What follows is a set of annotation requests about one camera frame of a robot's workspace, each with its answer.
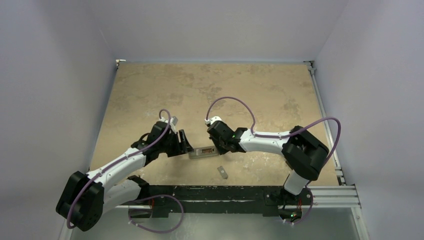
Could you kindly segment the white remote control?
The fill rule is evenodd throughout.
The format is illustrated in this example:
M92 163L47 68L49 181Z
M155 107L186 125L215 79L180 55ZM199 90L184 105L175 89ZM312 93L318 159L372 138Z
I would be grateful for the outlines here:
M196 147L188 153L188 158L191 160L209 158L218 156L219 152L215 146Z

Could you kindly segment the grey battery cover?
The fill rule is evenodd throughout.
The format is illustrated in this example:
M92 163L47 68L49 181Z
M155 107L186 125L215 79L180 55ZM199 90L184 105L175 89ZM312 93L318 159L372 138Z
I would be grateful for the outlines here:
M223 166L219 166L217 170L223 179L228 179L229 176Z

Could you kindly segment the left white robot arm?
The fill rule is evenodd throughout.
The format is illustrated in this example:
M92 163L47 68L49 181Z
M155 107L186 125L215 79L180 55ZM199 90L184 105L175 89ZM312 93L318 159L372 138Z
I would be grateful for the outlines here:
M194 152L184 130L176 130L173 120L157 121L150 132L143 134L119 157L95 170L74 172L68 179L56 212L66 219L68 229L90 230L101 216L124 203L148 204L146 216L152 216L156 199L170 199L169 194L150 194L150 184L136 175L130 175L160 154L176 157Z

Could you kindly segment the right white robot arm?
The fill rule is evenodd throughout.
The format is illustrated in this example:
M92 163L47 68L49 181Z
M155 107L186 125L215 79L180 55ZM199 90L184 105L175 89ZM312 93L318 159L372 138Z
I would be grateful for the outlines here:
M252 133L246 127L232 130L220 117L206 120L205 124L220 155L263 152L284 157L291 173L280 196L288 204L298 200L303 188L318 179L330 153L324 143L301 126L286 132Z

